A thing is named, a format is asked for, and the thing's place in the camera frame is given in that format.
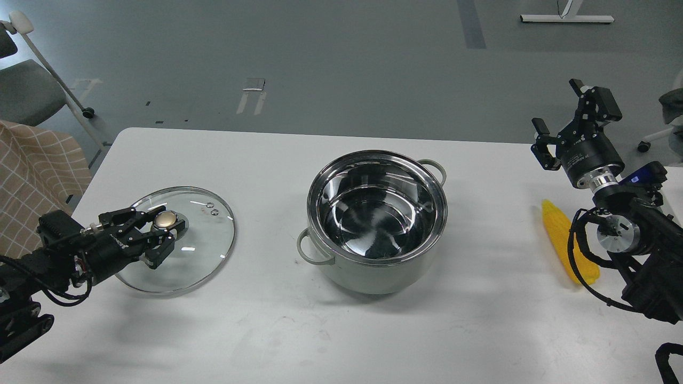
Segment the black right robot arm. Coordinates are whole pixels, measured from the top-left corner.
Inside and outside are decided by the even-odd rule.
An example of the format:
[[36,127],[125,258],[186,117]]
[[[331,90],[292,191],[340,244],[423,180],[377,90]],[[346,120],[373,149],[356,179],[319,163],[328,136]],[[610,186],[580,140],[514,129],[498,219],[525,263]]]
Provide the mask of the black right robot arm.
[[[569,81],[578,97],[573,119],[557,135],[541,118],[532,153],[545,170],[564,170],[575,189],[589,189],[594,207],[579,209],[568,230],[571,272],[608,307],[640,313],[671,324],[682,319],[681,227],[661,211],[666,168],[658,161],[640,167],[622,180],[617,150],[605,135],[607,124],[622,119],[612,92],[605,87]],[[590,287],[578,269],[578,246],[593,264],[617,270],[625,282],[618,302]]]

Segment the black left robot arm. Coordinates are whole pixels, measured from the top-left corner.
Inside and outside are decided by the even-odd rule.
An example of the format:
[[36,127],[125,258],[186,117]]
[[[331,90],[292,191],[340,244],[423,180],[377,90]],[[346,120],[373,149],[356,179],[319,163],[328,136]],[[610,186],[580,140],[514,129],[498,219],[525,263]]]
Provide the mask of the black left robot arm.
[[42,292],[64,308],[76,306],[127,265],[160,267],[188,228],[186,219],[164,206],[105,212],[89,228],[64,211],[49,212],[38,223],[40,248],[17,259],[2,256],[3,361],[53,326],[53,315],[41,314],[34,294]]

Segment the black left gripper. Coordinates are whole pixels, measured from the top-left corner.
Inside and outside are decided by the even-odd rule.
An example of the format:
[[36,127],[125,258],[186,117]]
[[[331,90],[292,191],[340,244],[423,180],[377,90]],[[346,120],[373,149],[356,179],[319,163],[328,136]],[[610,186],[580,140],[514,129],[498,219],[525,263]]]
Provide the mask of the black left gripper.
[[166,229],[141,229],[154,221],[165,207],[137,211],[127,207],[98,216],[102,229],[97,234],[80,237],[83,260],[92,284],[98,285],[137,260],[152,270],[160,267],[174,250],[176,237]]

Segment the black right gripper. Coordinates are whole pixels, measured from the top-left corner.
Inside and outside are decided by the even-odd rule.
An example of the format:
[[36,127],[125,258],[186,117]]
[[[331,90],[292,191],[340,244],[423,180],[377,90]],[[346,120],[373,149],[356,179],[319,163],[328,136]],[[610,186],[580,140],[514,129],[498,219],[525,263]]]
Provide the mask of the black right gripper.
[[[623,114],[610,89],[587,86],[574,78],[569,83],[579,97],[569,133],[571,138],[580,139],[562,144],[562,139],[550,135],[543,119],[534,117],[531,123],[537,136],[531,151],[544,170],[556,171],[562,167],[572,187],[587,189],[587,182],[581,184],[586,173],[607,167],[616,176],[625,168],[624,161],[604,132],[605,126],[619,122]],[[549,146],[558,146],[557,158],[551,155]]]

